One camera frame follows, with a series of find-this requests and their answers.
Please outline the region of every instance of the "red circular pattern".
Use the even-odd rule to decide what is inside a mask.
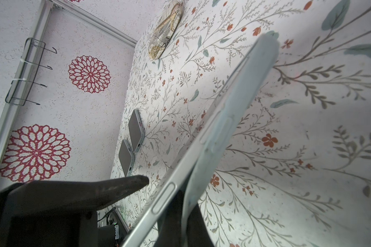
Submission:
[[[104,91],[110,83],[110,72],[102,61],[94,57],[76,57],[69,65],[69,78],[84,92]]]
[[[69,140],[47,125],[24,126],[13,131],[0,166],[0,173],[12,181],[48,179],[70,158]]]

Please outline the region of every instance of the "flower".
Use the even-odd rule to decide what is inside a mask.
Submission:
[[[266,134],[266,136],[262,138],[262,141],[264,142],[264,146],[269,146],[270,148],[272,148],[273,143],[277,143],[278,139],[276,139],[276,137],[271,138],[271,134]]]
[[[81,56],[69,65],[69,78],[84,92],[104,91],[110,83],[110,72],[102,61],[94,57]]]
[[[304,7],[304,10],[308,10],[308,8],[312,5],[312,0],[307,2],[307,4]]]
[[[220,178],[217,177],[215,174],[213,174],[213,178],[210,180],[210,183],[211,183],[214,187],[216,187],[216,186],[218,186],[218,185],[220,184],[219,180],[220,180]]]
[[[286,48],[290,48],[290,45],[292,44],[294,42],[294,40],[286,40],[285,42],[284,42],[284,46],[282,46],[282,49],[284,48],[284,47],[286,47]]]
[[[257,27],[256,29],[253,30],[253,36],[257,36],[261,32],[261,27]]]
[[[65,134],[50,126],[23,126],[13,131],[0,165],[12,181],[49,179],[67,163],[71,148]]]

